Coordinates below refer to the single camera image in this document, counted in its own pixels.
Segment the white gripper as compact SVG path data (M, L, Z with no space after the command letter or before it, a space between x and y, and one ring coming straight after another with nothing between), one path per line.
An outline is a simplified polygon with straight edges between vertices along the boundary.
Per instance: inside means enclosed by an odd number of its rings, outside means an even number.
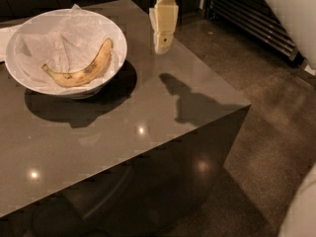
M154 49L157 54L165 54L171 47L178 20L179 7L175 0L157 0L149 9L153 29Z

